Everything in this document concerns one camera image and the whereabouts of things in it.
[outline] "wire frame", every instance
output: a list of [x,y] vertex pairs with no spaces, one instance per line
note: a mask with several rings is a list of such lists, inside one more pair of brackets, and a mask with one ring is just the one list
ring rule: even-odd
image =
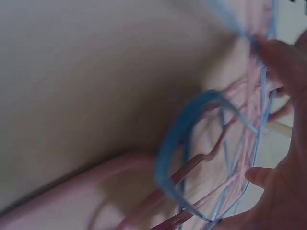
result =
[[[218,1],[207,1],[213,10],[220,10],[222,21],[239,35],[246,37],[253,46],[254,43],[249,24],[247,29],[239,27],[234,15],[227,9],[221,7]],[[275,37],[275,1],[264,5],[264,15],[262,22],[262,32],[268,38]],[[248,73],[242,78],[230,84],[222,91],[209,90],[192,100],[190,104],[178,116],[171,126],[159,152],[157,160],[155,179],[159,187],[165,194],[174,199],[179,204],[179,214],[174,218],[163,223],[155,230],[175,229],[190,219],[193,215],[199,217],[210,229],[238,202],[245,193],[248,182],[244,179],[246,169],[254,166],[260,135],[268,119],[274,93],[269,94],[266,82],[266,68],[261,64],[256,56],[250,54]],[[233,100],[240,94],[245,94],[245,99],[234,104]],[[216,138],[216,143],[208,154],[197,154],[191,158],[191,142],[193,130],[201,121],[209,119],[210,116],[219,118],[221,133]],[[234,132],[234,127],[240,127],[236,132],[240,132],[239,138],[230,154],[230,142],[227,140],[229,135]],[[183,142],[184,150],[182,165],[186,165],[196,158],[198,163],[202,161],[213,162],[220,149],[224,149],[224,159],[226,177],[222,179],[214,189],[209,191],[195,203],[189,202],[185,197],[186,181],[183,180],[179,187],[170,179],[169,168],[172,158],[178,145]],[[201,212],[205,207],[206,214]]]

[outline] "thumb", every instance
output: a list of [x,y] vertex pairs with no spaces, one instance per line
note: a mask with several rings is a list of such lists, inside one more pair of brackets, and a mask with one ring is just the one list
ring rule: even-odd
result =
[[245,178],[254,185],[264,189],[268,183],[269,175],[273,170],[261,167],[250,168],[245,172]]

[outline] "hand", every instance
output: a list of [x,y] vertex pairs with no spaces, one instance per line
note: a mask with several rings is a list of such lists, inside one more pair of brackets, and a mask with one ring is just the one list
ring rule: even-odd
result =
[[279,93],[290,96],[294,125],[287,156],[275,169],[251,168],[245,177],[264,189],[245,213],[223,219],[214,230],[290,230],[307,228],[307,31],[294,46],[256,37],[259,56]]

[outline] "blue plastic strip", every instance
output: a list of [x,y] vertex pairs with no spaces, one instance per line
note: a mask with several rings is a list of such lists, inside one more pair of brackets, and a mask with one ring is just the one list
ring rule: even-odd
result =
[[238,119],[245,123],[250,130],[254,133],[258,132],[257,129],[239,112],[239,110],[232,103],[227,101],[220,92],[216,90],[208,90],[192,100],[172,124],[160,148],[155,173],[157,184],[167,195],[176,200],[180,206],[186,207],[192,214],[207,222],[211,222],[211,220],[195,209],[178,193],[175,185],[168,178],[168,168],[181,137],[185,136],[191,127],[195,125],[202,114],[204,107],[211,102],[219,102],[225,108],[233,111]]

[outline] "finger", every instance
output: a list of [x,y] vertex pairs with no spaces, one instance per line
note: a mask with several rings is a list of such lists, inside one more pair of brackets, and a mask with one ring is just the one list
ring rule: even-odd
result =
[[293,106],[290,100],[286,104],[274,113],[271,113],[268,117],[268,122],[276,121],[284,116],[288,116],[293,111]]
[[300,35],[294,46],[300,51],[307,53],[307,30]]
[[287,95],[287,90],[283,87],[277,88],[276,90],[276,98],[281,98]]
[[268,181],[268,176],[273,169],[261,167],[250,168],[245,172],[245,178],[256,186],[265,188]]
[[239,230],[245,224],[248,213],[249,211],[221,219],[212,230]]
[[284,85],[295,92],[294,77],[302,72],[301,62],[295,48],[284,42],[268,41],[259,36],[255,36],[255,39],[259,44],[259,57],[263,63],[276,73]]

